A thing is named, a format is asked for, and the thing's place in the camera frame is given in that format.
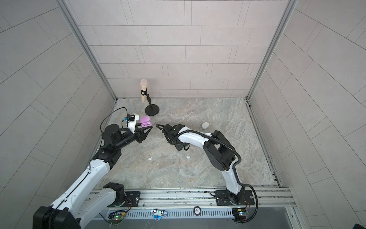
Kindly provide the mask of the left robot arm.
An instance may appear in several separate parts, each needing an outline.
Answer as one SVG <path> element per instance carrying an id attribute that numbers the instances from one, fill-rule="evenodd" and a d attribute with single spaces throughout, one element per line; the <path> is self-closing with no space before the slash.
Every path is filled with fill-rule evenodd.
<path id="1" fill-rule="evenodd" d="M 109 125 L 102 132 L 104 145 L 91 159 L 87 169 L 50 206 L 41 206 L 33 215 L 34 229 L 83 229 L 111 204 L 123 205 L 127 199 L 124 186 L 108 183 L 98 195 L 84 204 L 97 183 L 114 167 L 121 149 L 136 141 L 142 143 L 152 126 L 137 124 L 134 131 Z"/>

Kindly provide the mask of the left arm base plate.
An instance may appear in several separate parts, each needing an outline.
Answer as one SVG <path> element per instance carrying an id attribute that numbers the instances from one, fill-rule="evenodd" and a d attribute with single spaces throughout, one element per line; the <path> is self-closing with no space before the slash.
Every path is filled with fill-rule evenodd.
<path id="1" fill-rule="evenodd" d="M 112 204 L 116 208 L 138 207 L 140 200 L 139 191 L 125 191 L 126 197 L 124 201 L 117 201 Z"/>

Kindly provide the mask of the purple earbud case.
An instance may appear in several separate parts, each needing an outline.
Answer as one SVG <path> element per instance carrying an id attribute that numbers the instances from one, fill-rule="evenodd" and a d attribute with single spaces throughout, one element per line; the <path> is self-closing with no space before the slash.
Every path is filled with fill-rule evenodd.
<path id="1" fill-rule="evenodd" d="M 152 123 L 150 121 L 150 117 L 149 116 L 143 116 L 140 118 L 140 124 L 142 127 L 151 127 Z"/>

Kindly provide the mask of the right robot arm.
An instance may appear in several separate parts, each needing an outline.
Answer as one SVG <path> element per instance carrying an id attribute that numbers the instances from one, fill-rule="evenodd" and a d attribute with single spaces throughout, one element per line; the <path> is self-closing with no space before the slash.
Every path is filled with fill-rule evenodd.
<path id="1" fill-rule="evenodd" d="M 156 127 L 162 131 L 167 142 L 174 145 L 178 151 L 188 150 L 190 145 L 202 148 L 211 164 L 222 172 L 226 181 L 227 196 L 221 198 L 234 205 L 245 202 L 245 185 L 241 183 L 235 169 L 241 162 L 241 157 L 221 132 L 203 133 L 181 124 L 175 126 L 157 124 Z"/>

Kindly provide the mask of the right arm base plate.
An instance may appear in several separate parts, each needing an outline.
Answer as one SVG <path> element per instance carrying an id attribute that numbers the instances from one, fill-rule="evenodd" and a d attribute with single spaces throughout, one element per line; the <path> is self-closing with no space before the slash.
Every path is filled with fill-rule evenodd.
<path id="1" fill-rule="evenodd" d="M 216 198 L 218 206 L 244 206 L 255 205 L 254 194 L 251 190 L 241 190 L 238 194 L 233 194 L 228 190 L 215 190 L 211 195 Z"/>

